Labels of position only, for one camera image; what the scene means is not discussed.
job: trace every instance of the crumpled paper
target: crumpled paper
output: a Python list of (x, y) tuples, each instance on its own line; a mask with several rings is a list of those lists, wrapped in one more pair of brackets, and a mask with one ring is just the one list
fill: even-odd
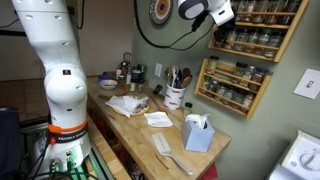
[(170, 127), (173, 125), (165, 112), (145, 113), (144, 117), (152, 127)]
[(130, 114), (145, 101), (145, 98), (136, 99), (130, 96), (112, 96), (111, 99), (106, 102), (106, 105), (120, 111), (122, 114), (130, 118)]

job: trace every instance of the green wall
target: green wall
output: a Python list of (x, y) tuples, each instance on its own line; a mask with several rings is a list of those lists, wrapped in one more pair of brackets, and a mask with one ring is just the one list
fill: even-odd
[[(194, 104), (193, 112), (196, 114), (210, 113), (212, 125), (231, 136), (230, 145), (216, 161), (220, 180), (264, 179), (291, 140), (296, 137), (298, 129), (320, 137), (320, 97), (310, 100), (292, 94), (306, 68), (320, 70), (318, 7), (320, 1), (310, 0), (304, 17), (279, 63), (210, 50), (207, 48), (210, 35), (188, 51), (157, 49), (148, 45), (135, 28), (132, 62), (147, 65), (150, 87), (154, 88), (157, 84), (165, 87), (166, 84), (164, 73), (160, 78), (154, 75), (156, 63), (163, 65), (162, 71), (172, 65), (189, 67), (194, 79), (187, 87), (184, 101)], [(170, 19), (162, 26), (152, 24), (149, 18), (149, 1), (139, 1), (138, 9), (141, 28), (154, 43), (170, 44), (191, 30), (193, 21), (178, 17), (176, 5)], [(189, 46), (208, 30), (211, 23), (212, 20), (207, 17), (194, 35), (175, 47)], [(194, 95), (202, 60), (210, 55), (219, 56), (224, 63), (235, 64), (236, 61), (241, 61), (264, 66), (274, 72), (251, 120), (245, 120), (230, 110)]]

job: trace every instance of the shelf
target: shelf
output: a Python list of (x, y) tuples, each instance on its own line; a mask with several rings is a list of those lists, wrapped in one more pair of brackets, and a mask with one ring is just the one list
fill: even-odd
[[(202, 64), (202, 67), (201, 67), (201, 71), (200, 71), (200, 75), (199, 75), (199, 78), (198, 78), (198, 82), (197, 82), (197, 86), (196, 86), (196, 89), (195, 89), (195, 94), (196, 95), (200, 95), (202, 97), (205, 97), (206, 99), (209, 99), (210, 101), (213, 101), (229, 110), (232, 110), (242, 116), (245, 116), (246, 119), (250, 119), (255, 111), (255, 109), (257, 108), (259, 102), (260, 102), (260, 99), (262, 98), (263, 96), (263, 93), (265, 92), (269, 82), (270, 82), (270, 79), (271, 79), (271, 75), (266, 75), (263, 82), (262, 83), (257, 83), (257, 82), (253, 82), (253, 81), (250, 81), (250, 80), (245, 80), (241, 77), (238, 77), (238, 76), (235, 76), (233, 75), (233, 71), (235, 70), (235, 67), (234, 66), (231, 66), (231, 65), (228, 65), (228, 64), (223, 64), (223, 63), (218, 63), (216, 68), (215, 69), (212, 69), (212, 68), (207, 68), (208, 64), (209, 64), (209, 59), (204, 59), (203, 61), (203, 64)], [(211, 70), (213, 72), (213, 74), (208, 74), (206, 73), (207, 70)], [(203, 81), (204, 81), (204, 77), (205, 76), (208, 76), (208, 77), (211, 77), (212, 79), (218, 81), (218, 82), (224, 82), (228, 85), (231, 85), (231, 86), (234, 86), (236, 88), (240, 88), (240, 89), (243, 89), (247, 92), (252, 92), (255, 94), (255, 99), (253, 100), (252, 102), (252, 105), (250, 108), (246, 108), (245, 106), (243, 106), (242, 104), (239, 104), (239, 103), (236, 103), (235, 101), (232, 101), (232, 100), (229, 100), (215, 92), (211, 92), (211, 91), (208, 91), (204, 88), (201, 87)], [(259, 90), (258, 91), (252, 91), (250, 90), (248, 87), (245, 87), (245, 86), (242, 86), (240, 84), (235, 84), (235, 83), (232, 83), (230, 80), (233, 79), (233, 78), (237, 78), (237, 79), (240, 79), (240, 80), (245, 80), (249, 83), (253, 83), (253, 84), (256, 84), (258, 86), (260, 86)], [(228, 102), (230, 103), (234, 103), (242, 108), (246, 108), (248, 109), (248, 112), (245, 113), (245, 112), (242, 112), (238, 109), (235, 109), (233, 107), (231, 107), (230, 105), (226, 105), (226, 104), (223, 104), (221, 101), (219, 100), (216, 100), (212, 97), (209, 97), (207, 94), (211, 94), (213, 96), (218, 96), (219, 98), (221, 99), (224, 99), (224, 100), (227, 100)]]
[(261, 59), (261, 60), (265, 60), (265, 61), (271, 61), (271, 62), (279, 62), (307, 8), (309, 4), (309, 0), (302, 0), (301, 4), (299, 6), (299, 9), (296, 13), (287, 13), (287, 12), (276, 12), (276, 13), (272, 13), (272, 12), (238, 12), (238, 14), (252, 14), (252, 15), (276, 15), (276, 16), (293, 16), (293, 21), (291, 22), (290, 25), (280, 25), (280, 24), (264, 24), (264, 23), (251, 23), (251, 22), (236, 22), (236, 28), (270, 28), (273, 29), (275, 31), (285, 31), (286, 35), (282, 40), (282, 43), (279, 47), (277, 48), (273, 48), (273, 47), (268, 47), (268, 46), (259, 46), (259, 45), (254, 45), (254, 44), (249, 44), (249, 43), (241, 43), (241, 42), (236, 42), (236, 41), (228, 41), (231, 43), (237, 43), (237, 44), (244, 44), (244, 45), (250, 45), (250, 46), (254, 46), (254, 47), (261, 47), (261, 48), (265, 48), (265, 49), (274, 49), (277, 50), (276, 55), (273, 58), (269, 58), (269, 57), (265, 57), (263, 55), (256, 55), (256, 54), (251, 54), (251, 53), (247, 53), (247, 52), (242, 52), (242, 51), (235, 51), (232, 49), (226, 49), (226, 48), (221, 48), (221, 47), (215, 47), (214, 46), (214, 42), (215, 42), (215, 38), (214, 38), (214, 31), (216, 31), (218, 29), (217, 26), (215, 26), (213, 28), (212, 34), (211, 34), (211, 40), (209, 43), (209, 48), (210, 49), (214, 49), (214, 50), (219, 50), (219, 51), (223, 51), (223, 52), (227, 52), (227, 53), (233, 53), (233, 54), (238, 54), (238, 55), (242, 55), (242, 56), (247, 56), (247, 57), (253, 57), (256, 59)]

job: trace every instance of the electrical outlet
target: electrical outlet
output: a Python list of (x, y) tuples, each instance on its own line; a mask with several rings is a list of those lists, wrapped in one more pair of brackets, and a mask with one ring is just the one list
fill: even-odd
[(156, 63), (154, 75), (160, 77), (161, 76), (161, 69), (162, 69), (162, 64)]
[(315, 99), (319, 91), (320, 71), (307, 69), (293, 93), (310, 99)]

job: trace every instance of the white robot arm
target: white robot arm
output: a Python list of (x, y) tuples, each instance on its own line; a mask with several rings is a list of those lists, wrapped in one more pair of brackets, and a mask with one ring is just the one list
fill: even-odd
[(230, 0), (178, 0), (178, 12), (183, 19), (194, 19), (208, 11), (217, 26), (234, 17)]
[(30, 163), (38, 163), (36, 159), (46, 152), (39, 173), (48, 172), (53, 164), (58, 164), (60, 171), (77, 168), (91, 150), (86, 120), (87, 86), (65, 1), (12, 2), (46, 70), (44, 86), (52, 139), (49, 145), (44, 143), (48, 142), (45, 136), (35, 142)]

